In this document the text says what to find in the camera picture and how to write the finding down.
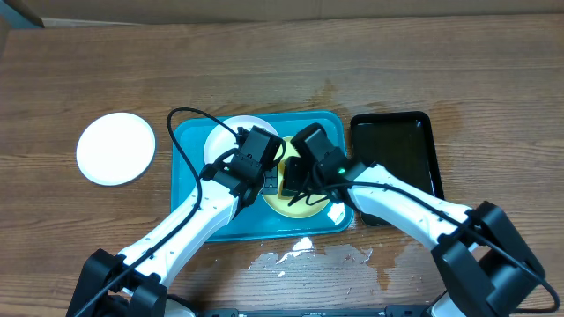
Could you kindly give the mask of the yellow plate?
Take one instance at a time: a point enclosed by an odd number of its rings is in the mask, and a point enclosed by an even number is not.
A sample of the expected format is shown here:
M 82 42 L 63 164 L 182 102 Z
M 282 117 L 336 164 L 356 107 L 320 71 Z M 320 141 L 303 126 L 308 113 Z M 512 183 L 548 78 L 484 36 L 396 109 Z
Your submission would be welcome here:
M 278 193 L 275 195 L 263 195 L 264 200 L 268 205 L 273 208 L 278 214 L 289 218 L 306 218 L 312 217 L 323 208 L 325 208 L 329 201 L 325 200 L 314 205 L 307 205 L 306 199 L 301 199 L 297 203 L 289 206 L 291 197 L 281 195 L 283 174 L 285 171 L 285 162 L 291 156 L 299 157 L 298 152 L 292 147 L 290 141 L 293 136 L 285 136 L 283 140 L 286 142 L 286 152 L 281 162 L 278 164 Z

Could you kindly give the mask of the large white plate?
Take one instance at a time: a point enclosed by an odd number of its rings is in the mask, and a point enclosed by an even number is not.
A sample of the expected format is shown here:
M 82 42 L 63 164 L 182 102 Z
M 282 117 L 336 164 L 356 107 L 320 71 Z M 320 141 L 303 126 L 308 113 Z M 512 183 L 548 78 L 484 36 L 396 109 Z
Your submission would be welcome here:
M 112 113 L 83 131 L 76 161 L 89 181 L 113 187 L 141 176 L 152 163 L 155 150 L 155 134 L 147 121 L 131 113 Z

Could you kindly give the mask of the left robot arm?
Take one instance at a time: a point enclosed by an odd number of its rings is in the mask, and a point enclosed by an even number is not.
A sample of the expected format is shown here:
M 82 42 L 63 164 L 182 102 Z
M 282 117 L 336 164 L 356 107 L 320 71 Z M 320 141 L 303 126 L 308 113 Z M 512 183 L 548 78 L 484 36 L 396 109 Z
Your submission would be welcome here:
M 116 255 L 103 249 L 85 262 L 69 316 L 190 316 L 168 288 L 196 251 L 265 189 L 278 190 L 278 169 L 208 164 L 192 193 L 141 240 Z

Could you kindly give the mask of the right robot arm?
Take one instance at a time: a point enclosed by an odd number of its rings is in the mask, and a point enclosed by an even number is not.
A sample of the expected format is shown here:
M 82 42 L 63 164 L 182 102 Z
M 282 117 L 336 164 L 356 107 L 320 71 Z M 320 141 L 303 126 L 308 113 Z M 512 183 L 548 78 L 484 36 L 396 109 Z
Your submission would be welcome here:
M 295 202 L 319 195 L 373 215 L 432 254 L 446 291 L 430 316 L 509 316 L 545 272 L 505 212 L 483 202 L 472 209 L 429 195 L 389 173 L 342 156 L 285 162 L 283 188 Z

